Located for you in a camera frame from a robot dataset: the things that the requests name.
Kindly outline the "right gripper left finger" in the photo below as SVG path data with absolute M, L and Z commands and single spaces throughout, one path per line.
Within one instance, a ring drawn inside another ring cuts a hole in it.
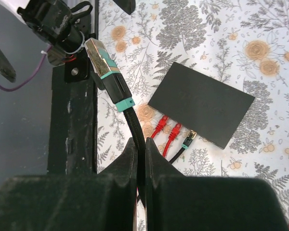
M 0 231 L 134 231 L 137 149 L 99 174 L 16 176 L 0 188 Z

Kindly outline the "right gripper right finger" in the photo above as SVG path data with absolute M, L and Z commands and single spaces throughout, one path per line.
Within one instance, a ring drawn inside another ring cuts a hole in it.
M 286 231 L 277 196 L 256 178 L 187 177 L 146 140 L 149 231 Z

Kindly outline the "black network switch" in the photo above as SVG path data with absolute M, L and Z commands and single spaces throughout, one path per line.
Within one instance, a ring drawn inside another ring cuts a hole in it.
M 148 105 L 224 149 L 254 99 L 174 62 Z

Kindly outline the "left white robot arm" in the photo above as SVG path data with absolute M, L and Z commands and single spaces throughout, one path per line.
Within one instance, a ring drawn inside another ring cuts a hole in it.
M 62 0 L 30 0 L 25 8 L 18 7 L 17 13 L 34 34 L 51 46 L 55 60 L 49 62 L 58 66 L 75 60 L 83 49 L 85 33 L 76 22 L 92 10 L 89 1 L 69 8 Z

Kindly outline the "floral tablecloth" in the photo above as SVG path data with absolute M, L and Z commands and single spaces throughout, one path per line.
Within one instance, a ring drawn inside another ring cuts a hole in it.
M 289 222 L 289 0 L 138 0 L 131 15 L 102 0 L 99 39 L 145 137 L 162 118 L 148 102 L 174 62 L 254 96 L 224 150 L 197 136 L 174 166 L 187 176 L 266 180 Z

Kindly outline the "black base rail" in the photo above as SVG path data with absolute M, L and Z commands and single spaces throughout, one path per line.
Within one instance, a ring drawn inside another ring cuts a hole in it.
M 97 87 L 83 47 L 96 37 L 94 0 L 67 1 L 70 31 L 63 47 L 54 47 L 51 125 L 47 173 L 81 175 L 96 172 Z

